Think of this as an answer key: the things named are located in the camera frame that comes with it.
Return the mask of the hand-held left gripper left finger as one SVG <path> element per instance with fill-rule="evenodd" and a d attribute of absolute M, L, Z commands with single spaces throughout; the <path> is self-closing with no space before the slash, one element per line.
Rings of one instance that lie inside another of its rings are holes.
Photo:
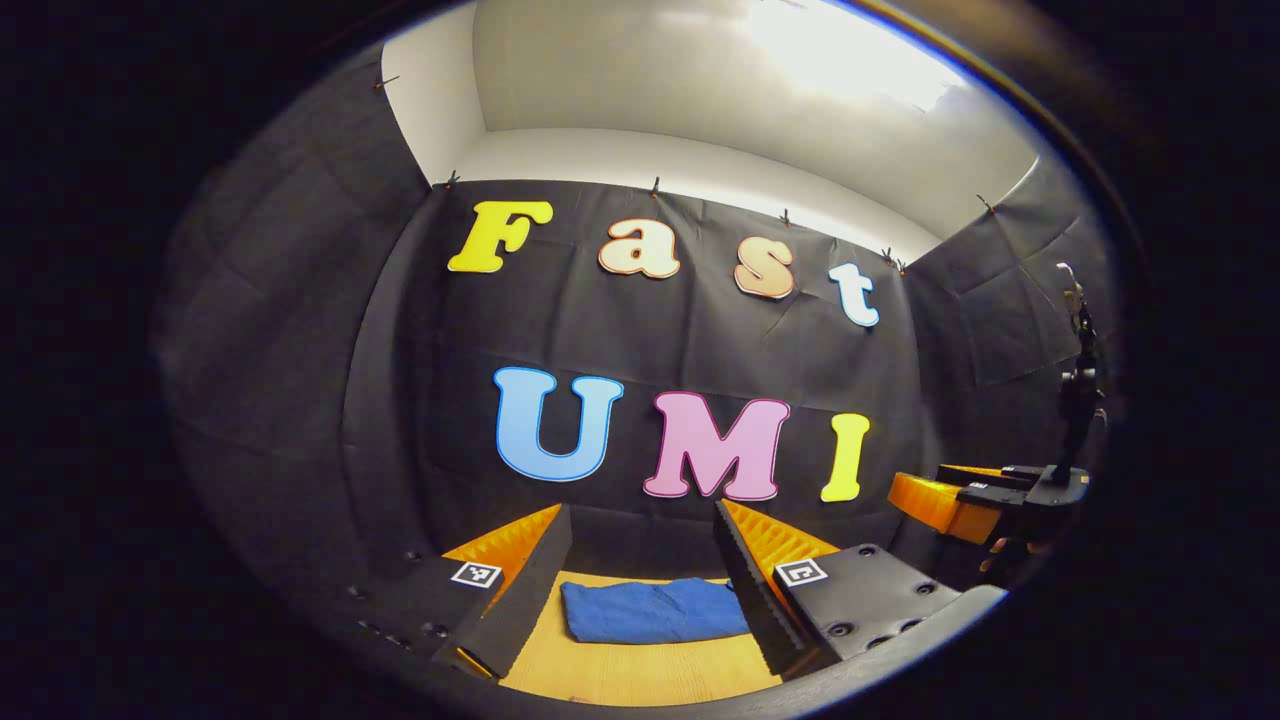
<path fill-rule="evenodd" d="M 564 503 L 552 505 L 443 555 L 416 555 L 398 577 L 351 591 L 358 634 L 404 656 L 486 682 L 509 675 L 572 544 Z"/>

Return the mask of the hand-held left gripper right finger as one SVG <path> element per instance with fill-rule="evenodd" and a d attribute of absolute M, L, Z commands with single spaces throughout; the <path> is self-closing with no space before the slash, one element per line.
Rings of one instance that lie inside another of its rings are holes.
<path fill-rule="evenodd" d="M 748 628 L 782 679 L 859 657 L 960 596 L 878 544 L 838 550 L 730 500 L 716 502 L 713 534 Z"/>

